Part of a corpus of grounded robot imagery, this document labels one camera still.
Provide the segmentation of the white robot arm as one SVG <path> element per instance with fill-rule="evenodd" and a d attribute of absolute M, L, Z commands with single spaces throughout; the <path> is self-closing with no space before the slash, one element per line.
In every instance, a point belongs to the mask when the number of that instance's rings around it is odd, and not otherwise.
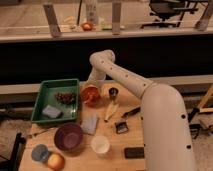
<path fill-rule="evenodd" d="M 181 94 L 116 65 L 112 50 L 93 53 L 90 64 L 90 83 L 100 85 L 110 76 L 141 100 L 146 171 L 197 171 Z"/>

